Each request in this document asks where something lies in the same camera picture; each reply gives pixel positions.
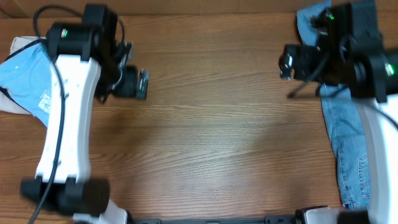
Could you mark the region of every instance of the wooden table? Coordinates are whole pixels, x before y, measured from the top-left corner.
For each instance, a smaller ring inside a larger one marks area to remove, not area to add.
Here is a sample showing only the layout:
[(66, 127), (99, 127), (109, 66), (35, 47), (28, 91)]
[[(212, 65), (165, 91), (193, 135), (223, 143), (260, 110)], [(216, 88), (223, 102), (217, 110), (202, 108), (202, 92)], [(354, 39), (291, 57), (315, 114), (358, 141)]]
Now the wooden table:
[[(110, 180), (119, 206), (164, 220), (341, 206), (320, 101), (286, 99), (299, 83), (279, 79), (284, 44), (299, 42), (294, 19), (123, 17), (134, 63), (150, 70), (148, 98), (95, 102), (90, 132), (92, 174)], [(43, 33), (53, 21), (40, 21)], [(379, 13), (387, 46), (398, 45), (393, 21)], [(0, 29), (2, 58), (15, 36), (34, 34), (31, 19), (1, 19)], [(46, 128), (27, 115), (0, 122), (0, 223), (26, 223), (35, 206), (19, 184), (35, 174)], [(42, 211), (37, 223), (69, 219)]]

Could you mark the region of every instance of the green led light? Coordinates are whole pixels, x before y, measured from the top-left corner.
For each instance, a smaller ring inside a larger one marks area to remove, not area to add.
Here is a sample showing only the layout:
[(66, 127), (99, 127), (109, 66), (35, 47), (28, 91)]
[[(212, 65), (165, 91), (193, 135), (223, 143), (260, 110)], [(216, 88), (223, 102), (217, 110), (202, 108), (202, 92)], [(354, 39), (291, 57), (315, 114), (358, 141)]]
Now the green led light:
[(392, 65), (391, 64), (388, 64), (388, 69), (390, 70), (390, 73), (391, 73), (391, 75), (393, 75), (393, 74), (395, 74), (395, 70), (394, 70), (394, 68), (392, 67)]

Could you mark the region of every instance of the light blue cloth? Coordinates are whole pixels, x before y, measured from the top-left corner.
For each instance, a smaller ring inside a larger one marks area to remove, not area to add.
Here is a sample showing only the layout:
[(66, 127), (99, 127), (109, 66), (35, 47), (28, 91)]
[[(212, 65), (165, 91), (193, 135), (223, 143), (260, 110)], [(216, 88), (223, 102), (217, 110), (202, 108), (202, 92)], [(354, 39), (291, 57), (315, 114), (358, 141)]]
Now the light blue cloth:
[(0, 65), (0, 87), (46, 126), (51, 102), (50, 63), (42, 44), (35, 44)]
[[(316, 4), (297, 12), (297, 27), (301, 39), (306, 45), (315, 45), (316, 29), (310, 27), (310, 18), (317, 16), (331, 1)], [(328, 98), (341, 86), (320, 88), (322, 110), (325, 118), (333, 153), (337, 160), (337, 180), (341, 200), (346, 208), (366, 208), (369, 203), (369, 168), (368, 154), (362, 122), (356, 106)], [(337, 98), (351, 98), (349, 89), (339, 93)]]

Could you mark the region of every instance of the blue jeans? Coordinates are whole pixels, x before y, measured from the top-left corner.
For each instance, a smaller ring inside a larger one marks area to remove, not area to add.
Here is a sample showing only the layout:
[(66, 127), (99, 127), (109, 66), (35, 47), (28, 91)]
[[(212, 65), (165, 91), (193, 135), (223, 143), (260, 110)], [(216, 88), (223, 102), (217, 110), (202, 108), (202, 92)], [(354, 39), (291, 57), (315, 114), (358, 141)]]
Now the blue jeans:
[[(330, 0), (310, 6), (297, 12), (297, 28), (304, 44), (315, 45), (317, 30), (310, 25), (310, 18), (317, 16)], [(328, 98), (340, 86), (320, 88), (323, 116), (333, 153), (337, 160), (337, 181), (341, 201), (346, 208), (366, 208), (369, 203), (368, 152), (361, 119), (353, 103)], [(350, 99), (349, 89), (337, 98)]]

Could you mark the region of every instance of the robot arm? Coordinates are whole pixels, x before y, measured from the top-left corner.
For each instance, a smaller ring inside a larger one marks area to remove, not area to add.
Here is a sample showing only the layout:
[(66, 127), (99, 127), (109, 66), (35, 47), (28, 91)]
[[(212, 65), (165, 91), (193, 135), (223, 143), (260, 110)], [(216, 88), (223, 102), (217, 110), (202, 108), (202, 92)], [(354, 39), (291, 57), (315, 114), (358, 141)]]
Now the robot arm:
[(24, 179), (21, 193), (33, 202), (42, 200), (56, 155), (60, 127), (60, 87), (65, 92), (65, 113), (60, 154), (44, 209), (75, 215), (76, 221), (126, 224), (129, 213), (110, 199), (109, 182), (90, 178), (88, 152), (93, 98), (105, 103), (109, 94), (146, 99), (149, 73), (126, 66), (132, 44), (115, 41), (118, 17), (103, 5), (87, 5), (81, 24), (55, 23), (47, 33), (47, 52), (58, 68), (52, 69), (49, 126), (35, 179)]
[[(279, 60), (280, 77), (290, 79), (294, 70), (296, 80), (350, 88), (368, 149), (369, 222), (398, 223), (398, 50), (383, 47), (374, 1), (326, 9), (312, 24), (318, 29), (317, 45), (286, 45)], [(308, 211), (306, 222), (346, 223), (341, 212), (335, 213), (340, 218), (314, 218), (321, 213)]]

